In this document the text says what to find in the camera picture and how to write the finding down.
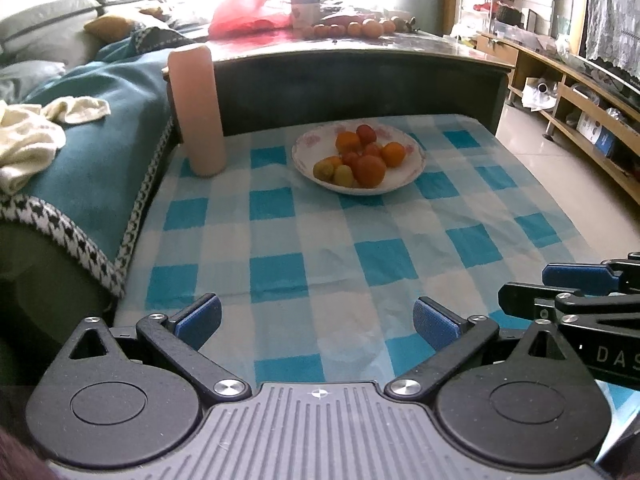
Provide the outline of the large red tomato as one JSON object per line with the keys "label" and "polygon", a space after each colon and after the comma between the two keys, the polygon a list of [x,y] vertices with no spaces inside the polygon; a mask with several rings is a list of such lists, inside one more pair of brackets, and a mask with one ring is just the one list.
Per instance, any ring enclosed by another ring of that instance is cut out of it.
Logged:
{"label": "large red tomato", "polygon": [[361,156],[354,168],[354,176],[362,188],[376,188],[386,174],[386,165],[381,157]]}

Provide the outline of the small red tomato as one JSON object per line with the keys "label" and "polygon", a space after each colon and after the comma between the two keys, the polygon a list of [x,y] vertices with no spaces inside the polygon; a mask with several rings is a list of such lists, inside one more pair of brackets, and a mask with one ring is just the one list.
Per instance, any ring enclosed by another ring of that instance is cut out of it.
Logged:
{"label": "small red tomato", "polygon": [[354,169],[360,159],[358,152],[345,152],[341,156],[342,164]]}

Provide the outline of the lone green longan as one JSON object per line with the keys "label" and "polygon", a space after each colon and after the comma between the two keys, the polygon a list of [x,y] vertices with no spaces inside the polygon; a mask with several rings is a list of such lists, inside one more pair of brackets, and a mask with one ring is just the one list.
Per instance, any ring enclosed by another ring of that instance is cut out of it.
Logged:
{"label": "lone green longan", "polygon": [[314,164],[314,168],[312,168],[312,174],[319,181],[331,182],[333,179],[334,170],[335,168],[330,162],[325,162],[324,159],[322,159]]}

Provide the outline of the wrinkled orange tangerine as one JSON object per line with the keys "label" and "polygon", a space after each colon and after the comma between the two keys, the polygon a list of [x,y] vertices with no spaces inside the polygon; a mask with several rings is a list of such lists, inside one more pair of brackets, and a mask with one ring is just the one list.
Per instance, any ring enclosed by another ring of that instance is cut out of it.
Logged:
{"label": "wrinkled orange tangerine", "polygon": [[342,131],[335,138],[335,148],[340,155],[358,153],[362,150],[360,137],[356,132]]}

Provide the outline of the blue checkered tablecloth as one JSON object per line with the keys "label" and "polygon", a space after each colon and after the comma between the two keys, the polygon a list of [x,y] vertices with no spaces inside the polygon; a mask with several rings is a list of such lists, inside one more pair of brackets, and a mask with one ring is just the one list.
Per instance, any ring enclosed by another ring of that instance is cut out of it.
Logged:
{"label": "blue checkered tablecloth", "polygon": [[498,318],[508,281],[536,283],[549,262],[620,258],[639,220],[551,155],[557,202],[483,126],[460,116],[394,118],[426,154],[411,184],[337,194],[295,169],[299,128],[234,136],[228,165],[203,179],[172,155],[139,236],[119,325],[174,313],[214,292],[221,329],[204,352],[253,384],[388,382],[431,353],[412,308],[430,296]]}

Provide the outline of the wooden shelf unit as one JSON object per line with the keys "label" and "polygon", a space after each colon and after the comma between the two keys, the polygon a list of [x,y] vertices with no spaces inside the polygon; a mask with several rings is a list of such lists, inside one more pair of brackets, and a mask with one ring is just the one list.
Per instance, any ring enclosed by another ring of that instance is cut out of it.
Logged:
{"label": "wooden shelf unit", "polygon": [[572,141],[633,200],[639,199],[639,111],[591,77],[513,41],[484,32],[477,49],[511,66],[508,100],[523,99],[526,84],[544,82],[555,103],[538,113],[547,136]]}

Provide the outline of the teal houndstooth blanket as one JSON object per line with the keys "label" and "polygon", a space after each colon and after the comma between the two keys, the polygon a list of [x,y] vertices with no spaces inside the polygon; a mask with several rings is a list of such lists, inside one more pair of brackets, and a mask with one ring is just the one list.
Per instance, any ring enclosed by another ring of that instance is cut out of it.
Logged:
{"label": "teal houndstooth blanket", "polygon": [[139,29],[31,95],[38,104],[91,96],[111,113],[68,127],[52,164],[1,197],[1,219],[49,237],[115,297],[124,296],[143,211],[175,142],[163,70],[169,52],[190,42],[170,28]]}

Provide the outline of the white floral plate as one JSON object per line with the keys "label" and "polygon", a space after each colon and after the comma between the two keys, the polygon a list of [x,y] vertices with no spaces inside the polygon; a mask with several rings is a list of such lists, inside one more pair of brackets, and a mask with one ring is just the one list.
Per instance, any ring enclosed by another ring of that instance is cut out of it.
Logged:
{"label": "white floral plate", "polygon": [[294,142],[292,159],[302,176],[322,188],[360,196],[396,191],[426,166],[417,140],[372,119],[314,127]]}

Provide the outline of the cream cloth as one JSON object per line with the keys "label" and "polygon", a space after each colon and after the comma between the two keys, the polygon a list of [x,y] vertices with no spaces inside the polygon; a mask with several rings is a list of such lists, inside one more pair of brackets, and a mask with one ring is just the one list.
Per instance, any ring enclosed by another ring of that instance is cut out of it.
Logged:
{"label": "cream cloth", "polygon": [[66,145],[64,125],[95,122],[111,114],[107,100],[62,96],[47,105],[1,101],[1,192],[14,195],[46,170]]}

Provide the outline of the pink cylinder bottle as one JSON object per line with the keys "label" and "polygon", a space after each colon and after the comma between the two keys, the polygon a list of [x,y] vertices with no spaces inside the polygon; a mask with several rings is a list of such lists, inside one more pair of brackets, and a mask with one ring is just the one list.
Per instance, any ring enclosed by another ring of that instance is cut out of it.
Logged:
{"label": "pink cylinder bottle", "polygon": [[205,44],[173,50],[167,60],[172,100],[194,174],[213,177],[226,166],[224,132],[212,54]]}

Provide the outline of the dark wooden cabinet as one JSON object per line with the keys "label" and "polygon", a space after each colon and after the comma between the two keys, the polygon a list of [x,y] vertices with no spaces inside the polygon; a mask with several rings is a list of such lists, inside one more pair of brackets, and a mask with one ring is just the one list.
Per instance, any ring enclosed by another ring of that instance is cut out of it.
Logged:
{"label": "dark wooden cabinet", "polygon": [[496,132],[512,70],[509,62],[426,32],[303,40],[281,30],[208,47],[228,136],[438,114],[468,116]]}

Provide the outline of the yellow pillow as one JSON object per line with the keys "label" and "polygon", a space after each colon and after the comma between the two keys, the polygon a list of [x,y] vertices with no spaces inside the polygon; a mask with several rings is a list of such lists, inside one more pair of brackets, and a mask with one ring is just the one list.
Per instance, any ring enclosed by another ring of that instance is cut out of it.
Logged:
{"label": "yellow pillow", "polygon": [[130,36],[137,22],[131,18],[114,14],[104,14],[86,23],[84,29],[106,44],[123,40]]}

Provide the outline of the red plastic bag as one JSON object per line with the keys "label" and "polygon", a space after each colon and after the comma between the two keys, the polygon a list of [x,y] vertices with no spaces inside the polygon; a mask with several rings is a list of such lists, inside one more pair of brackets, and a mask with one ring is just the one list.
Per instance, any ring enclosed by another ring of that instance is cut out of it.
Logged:
{"label": "red plastic bag", "polygon": [[291,3],[282,0],[227,0],[216,7],[208,38],[217,40],[291,26]]}

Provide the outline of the grey sofa cushion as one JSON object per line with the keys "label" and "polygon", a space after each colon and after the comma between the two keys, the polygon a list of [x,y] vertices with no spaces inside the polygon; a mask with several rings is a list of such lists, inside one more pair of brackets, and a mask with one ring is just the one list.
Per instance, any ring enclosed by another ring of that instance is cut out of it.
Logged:
{"label": "grey sofa cushion", "polygon": [[107,13],[125,14],[158,0],[56,0],[1,21],[1,64],[51,61],[68,68],[94,59],[105,42],[85,24]]}

